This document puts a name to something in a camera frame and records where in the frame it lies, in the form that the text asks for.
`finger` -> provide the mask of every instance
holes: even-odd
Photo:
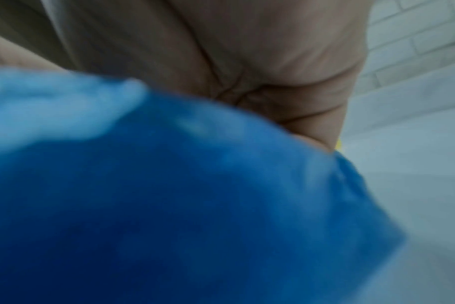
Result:
[[[3,66],[34,70],[63,70],[54,63],[0,37],[0,67]]]

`brick wall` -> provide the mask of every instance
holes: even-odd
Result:
[[[455,0],[377,0],[354,94],[455,63]]]

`blue fabric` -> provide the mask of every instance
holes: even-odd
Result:
[[[0,303],[339,303],[403,240],[341,155],[213,103],[0,71],[0,134]]]

